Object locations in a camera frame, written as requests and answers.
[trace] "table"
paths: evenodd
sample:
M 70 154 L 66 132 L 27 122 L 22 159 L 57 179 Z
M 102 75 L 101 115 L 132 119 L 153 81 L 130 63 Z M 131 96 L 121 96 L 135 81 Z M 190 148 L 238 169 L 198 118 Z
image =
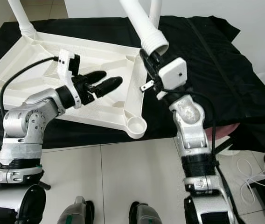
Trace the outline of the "table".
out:
M 45 33 L 140 47 L 139 38 L 127 18 L 77 18 L 34 21 Z M 215 104 L 217 126 L 241 123 L 230 134 L 232 149 L 265 152 L 265 86 L 252 70 L 251 63 L 231 44 L 239 30 L 226 20 L 211 17 L 183 18 L 162 16 L 159 29 L 170 45 L 165 61 L 182 57 L 187 61 L 185 87 L 208 96 Z M 0 58 L 20 38 L 16 22 L 0 28 Z M 205 109 L 204 128 L 212 126 L 211 109 Z M 153 91 L 144 96 L 142 117 L 148 128 L 148 140 L 176 135 L 172 113 L 159 102 Z M 3 138 L 0 116 L 0 146 Z M 125 132 L 104 127 L 55 119 L 44 135 L 43 148 L 133 141 Z

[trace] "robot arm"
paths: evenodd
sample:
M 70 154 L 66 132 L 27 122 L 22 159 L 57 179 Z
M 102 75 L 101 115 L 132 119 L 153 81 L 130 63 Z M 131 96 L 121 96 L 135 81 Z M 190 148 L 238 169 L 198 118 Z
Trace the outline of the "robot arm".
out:
M 216 171 L 216 160 L 209 147 L 203 129 L 203 108 L 190 95 L 179 91 L 187 80 L 186 63 L 176 58 L 164 65 L 162 57 L 153 52 L 150 56 L 140 50 L 151 81 L 140 88 L 151 87 L 173 112 L 177 127 L 185 189 L 190 196 L 184 200 L 185 217 L 188 224 L 235 224 L 233 211 L 220 175 Z
M 45 192 L 39 183 L 44 173 L 40 160 L 46 125 L 66 109 L 86 105 L 95 100 L 94 95 L 102 97 L 122 83 L 121 77 L 113 77 L 93 86 L 106 76 L 106 72 L 78 75 L 79 61 L 79 56 L 61 50 L 58 74 L 65 85 L 33 94 L 4 116 L 0 223 L 1 220 L 6 224 L 40 223 L 45 207 Z

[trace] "black cable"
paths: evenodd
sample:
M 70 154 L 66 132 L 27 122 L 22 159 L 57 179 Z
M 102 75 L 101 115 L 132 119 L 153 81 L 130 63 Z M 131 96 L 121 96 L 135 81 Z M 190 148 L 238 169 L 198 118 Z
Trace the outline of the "black cable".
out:
M 198 92 L 192 92 L 192 91 L 176 91 L 176 90 L 167 90 L 167 89 L 162 89 L 162 91 L 164 92 L 169 92 L 169 93 L 179 93 L 179 94 L 189 94 L 189 95 L 193 95 L 193 96 L 200 96 L 204 99 L 206 99 L 212 109 L 212 137 L 211 137 L 211 153 L 213 154 L 213 157 L 214 157 L 214 161 L 216 161 L 216 154 L 215 154 L 215 148 L 216 148 L 216 110 L 215 110 L 215 107 L 214 107 L 214 104 L 212 103 L 212 101 L 207 97 L 207 96 L 204 96 L 203 94 L 201 93 L 198 93 Z M 230 198 L 231 200 L 231 204 L 232 204 L 232 210 L 234 212 L 234 215 L 235 215 L 235 218 L 236 220 L 238 221 L 239 224 L 245 224 L 245 222 L 242 220 L 242 218 L 240 217 L 239 213 L 238 213 L 238 210 L 236 208 L 236 204 L 235 204 L 235 201 L 234 201 L 234 198 L 233 198 L 233 195 L 231 193 L 231 190 L 230 190 L 230 187 L 225 179 L 225 176 L 223 175 L 220 167 L 219 167 L 219 162 L 216 162 L 216 169 L 218 170 L 219 172 L 219 175 L 223 181 L 223 185 L 225 187 L 225 191 L 226 191 L 226 194 L 227 196 Z
M 23 68 L 22 70 L 20 70 L 19 72 L 17 72 L 15 75 L 13 75 L 12 77 L 10 77 L 10 79 L 7 80 L 7 82 L 5 82 L 5 84 L 3 85 L 2 89 L 1 89 L 1 92 L 0 92 L 0 110 L 1 110 L 1 114 L 2 114 L 2 117 L 4 118 L 5 116 L 5 111 L 4 111 L 4 104 L 3 104 L 3 96 L 4 96 L 4 91 L 5 89 L 7 88 L 7 86 L 15 79 L 17 78 L 18 76 L 20 76 L 22 73 L 24 73 L 25 71 L 41 64 L 41 63 L 44 63 L 44 62 L 47 62 L 47 61 L 50 61 L 50 60 L 54 60 L 54 61 L 58 61 L 58 57 L 49 57 L 49 58 L 45 58 L 45 59 L 42 59 L 38 62 L 35 62 L 29 66 L 27 66 L 26 68 Z

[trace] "white tiled floor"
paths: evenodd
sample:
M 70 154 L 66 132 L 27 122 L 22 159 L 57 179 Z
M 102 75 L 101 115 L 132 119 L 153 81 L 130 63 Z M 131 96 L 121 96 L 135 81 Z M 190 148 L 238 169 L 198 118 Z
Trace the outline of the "white tiled floor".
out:
M 63 0 L 22 0 L 29 19 L 67 18 Z M 257 200 L 246 205 L 240 198 L 243 176 L 236 168 L 238 159 L 250 162 L 253 173 L 263 168 L 264 154 L 251 151 L 235 156 L 219 155 L 221 169 L 230 185 L 237 208 L 247 224 L 265 224 L 264 206 Z M 175 140 L 160 139 L 63 149 L 47 149 L 42 154 L 46 171 L 43 181 L 52 185 L 42 223 L 56 223 L 61 212 L 77 195 L 96 206 L 95 224 L 126 224 L 130 204 L 149 203 L 163 223 L 184 224 L 182 171 Z M 249 167 L 240 162 L 243 172 Z M 248 190 L 244 197 L 251 200 Z

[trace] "pink object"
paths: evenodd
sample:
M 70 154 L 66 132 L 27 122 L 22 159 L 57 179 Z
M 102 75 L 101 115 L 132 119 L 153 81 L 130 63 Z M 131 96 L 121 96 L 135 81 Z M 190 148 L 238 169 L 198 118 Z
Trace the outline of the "pink object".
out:
M 236 123 L 233 125 L 216 127 L 216 140 L 221 139 L 227 136 L 228 134 L 232 133 L 239 125 L 240 123 Z M 205 129 L 205 132 L 206 132 L 208 140 L 211 141 L 212 127 Z

